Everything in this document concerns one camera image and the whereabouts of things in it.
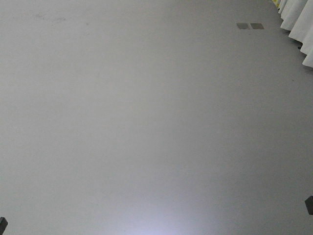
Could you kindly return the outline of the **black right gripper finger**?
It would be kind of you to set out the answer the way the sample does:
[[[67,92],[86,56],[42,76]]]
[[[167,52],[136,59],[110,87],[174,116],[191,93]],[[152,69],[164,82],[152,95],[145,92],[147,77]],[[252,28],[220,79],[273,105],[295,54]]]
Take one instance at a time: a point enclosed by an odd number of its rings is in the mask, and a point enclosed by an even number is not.
[[[309,215],[313,215],[313,196],[309,196],[306,200],[305,200],[305,205],[307,208],[307,212]]]

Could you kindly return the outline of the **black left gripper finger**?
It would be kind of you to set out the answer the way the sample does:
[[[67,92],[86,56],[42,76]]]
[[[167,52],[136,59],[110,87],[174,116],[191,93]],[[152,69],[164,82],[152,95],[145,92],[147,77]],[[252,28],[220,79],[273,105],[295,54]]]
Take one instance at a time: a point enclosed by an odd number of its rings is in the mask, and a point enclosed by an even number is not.
[[[5,217],[0,217],[0,234],[3,234],[6,227],[8,225],[8,222]]]

